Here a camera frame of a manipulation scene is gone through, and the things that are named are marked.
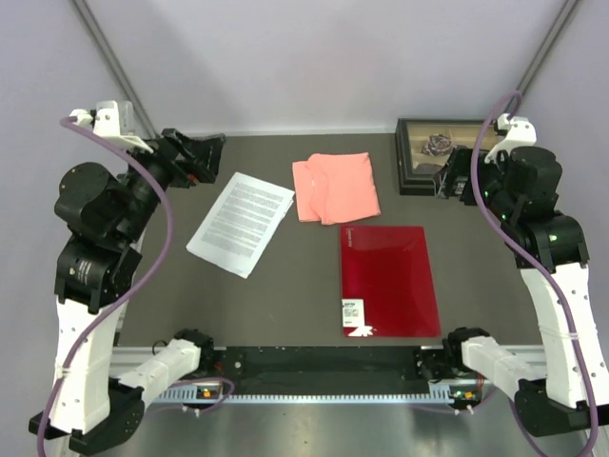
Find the white printed paper stack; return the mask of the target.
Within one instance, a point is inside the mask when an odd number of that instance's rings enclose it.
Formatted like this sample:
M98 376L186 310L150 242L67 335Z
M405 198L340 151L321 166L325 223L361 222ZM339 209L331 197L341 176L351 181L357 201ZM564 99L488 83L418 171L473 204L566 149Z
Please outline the white printed paper stack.
M236 172L187 243L187 251L243 279L262 257L295 192Z

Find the red plastic folder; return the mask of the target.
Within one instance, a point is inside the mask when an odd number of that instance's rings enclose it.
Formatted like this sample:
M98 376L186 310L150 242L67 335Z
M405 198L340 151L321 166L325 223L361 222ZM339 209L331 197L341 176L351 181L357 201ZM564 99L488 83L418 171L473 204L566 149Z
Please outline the red plastic folder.
M422 227L343 225L340 241L345 337L441 335Z

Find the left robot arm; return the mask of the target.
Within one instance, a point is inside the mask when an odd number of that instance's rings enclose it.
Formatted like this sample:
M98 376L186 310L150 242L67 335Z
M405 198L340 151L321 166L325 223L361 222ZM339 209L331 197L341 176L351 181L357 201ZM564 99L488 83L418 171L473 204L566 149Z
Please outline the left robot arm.
M62 127L83 135L124 160L111 173L95 162L71 167L54 206L69 229L58 256L54 294L58 343L53 384L43 410L29 421L39 455L63 438L69 449L93 456L127 441L149 406L173 387L208 383L207 408L234 393L220 373L220 353L195 329L178 331L164 349L139 367L111 376L110 358L129 299L151 278L136 275L137 246L156 209L171 214L167 190L211 184L218 175L226 137L193 139L164 129L151 139L137 135L128 101L104 101L75 109Z

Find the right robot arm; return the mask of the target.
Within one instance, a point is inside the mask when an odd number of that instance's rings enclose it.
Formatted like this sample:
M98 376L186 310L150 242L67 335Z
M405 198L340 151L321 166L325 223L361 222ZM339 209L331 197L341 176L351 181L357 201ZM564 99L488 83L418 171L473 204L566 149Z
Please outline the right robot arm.
M444 365L476 371L514 404L534 437L592 430L608 423L608 364L588 292L589 252L579 222L556 208L562 167L536 145L524 117L502 114L489 151L457 147L434 176L436 195L456 197L488 216L515 257L536 312L545 368L503 348L481 328L444 339Z

